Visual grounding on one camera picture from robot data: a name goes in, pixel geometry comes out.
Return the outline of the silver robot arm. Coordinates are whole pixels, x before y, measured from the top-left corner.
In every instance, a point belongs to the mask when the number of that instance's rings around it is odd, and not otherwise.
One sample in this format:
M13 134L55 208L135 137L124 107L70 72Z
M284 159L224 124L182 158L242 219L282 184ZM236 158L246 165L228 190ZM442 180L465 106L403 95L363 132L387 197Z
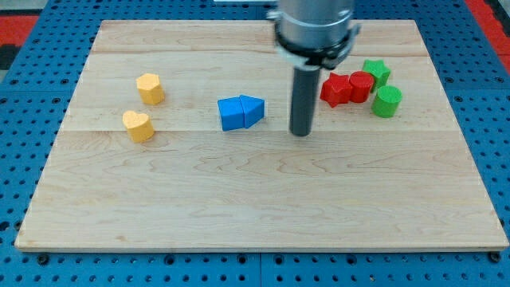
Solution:
M298 69L333 70L351 52L360 24L353 0L279 0L267 13L277 52Z

